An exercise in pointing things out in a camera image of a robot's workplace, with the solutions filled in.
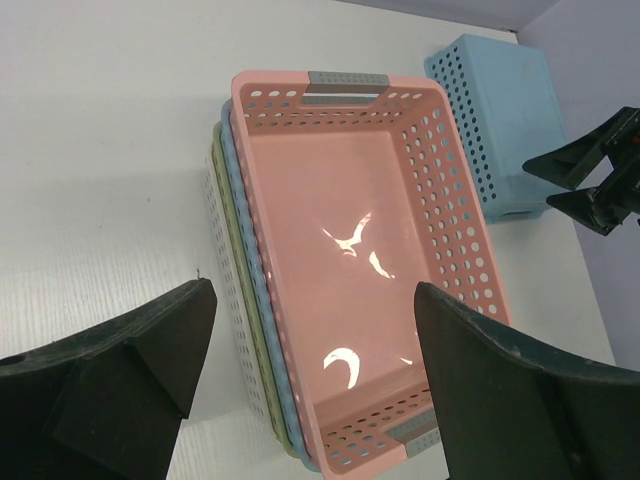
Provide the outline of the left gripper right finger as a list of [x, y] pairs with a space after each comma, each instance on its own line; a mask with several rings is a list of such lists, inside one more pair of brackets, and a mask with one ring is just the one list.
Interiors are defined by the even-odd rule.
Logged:
[[526, 335], [427, 282], [414, 312], [453, 479], [636, 479], [639, 374]]

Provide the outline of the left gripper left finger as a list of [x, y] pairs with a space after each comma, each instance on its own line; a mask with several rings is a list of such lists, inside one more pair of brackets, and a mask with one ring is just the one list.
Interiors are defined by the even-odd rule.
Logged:
[[215, 314], [211, 281], [194, 279], [2, 359], [2, 478], [165, 478]]

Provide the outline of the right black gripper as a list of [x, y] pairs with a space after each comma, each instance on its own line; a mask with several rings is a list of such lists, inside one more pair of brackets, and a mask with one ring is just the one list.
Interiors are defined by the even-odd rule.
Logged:
[[566, 190], [606, 157], [612, 171], [592, 189], [550, 195], [546, 203], [582, 226], [609, 235], [639, 213], [639, 109], [623, 107], [603, 125], [557, 150], [524, 162], [523, 170]]

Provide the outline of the blue plastic basket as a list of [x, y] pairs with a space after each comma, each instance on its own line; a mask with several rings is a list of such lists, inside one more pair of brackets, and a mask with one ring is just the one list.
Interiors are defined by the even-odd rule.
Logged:
[[258, 241], [254, 233], [249, 202], [245, 193], [238, 154], [234, 144], [231, 113], [232, 103], [226, 101], [221, 110], [221, 144], [228, 183], [231, 189], [234, 214], [239, 225], [240, 243], [243, 249], [239, 257], [244, 261], [244, 267], [249, 275], [249, 285], [252, 287], [252, 296], [258, 312], [258, 338], [262, 340], [263, 349], [269, 358], [269, 369], [278, 394], [287, 440], [292, 447], [293, 453], [300, 458], [304, 466], [310, 471], [317, 472], [319, 470], [317, 462], [311, 458], [305, 443], [279, 334], [275, 325], [275, 316], [266, 286], [266, 277], [258, 251]]
[[424, 69], [447, 94], [486, 220], [541, 216], [560, 189], [523, 165], [567, 142], [544, 53], [464, 34]]

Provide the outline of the pink plastic basket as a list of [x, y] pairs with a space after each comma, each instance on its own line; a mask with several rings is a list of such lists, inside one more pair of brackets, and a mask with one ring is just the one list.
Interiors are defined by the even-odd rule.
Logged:
[[432, 405], [414, 317], [429, 282], [511, 319], [447, 93], [424, 77], [245, 71], [231, 125], [307, 451], [327, 479], [406, 460]]

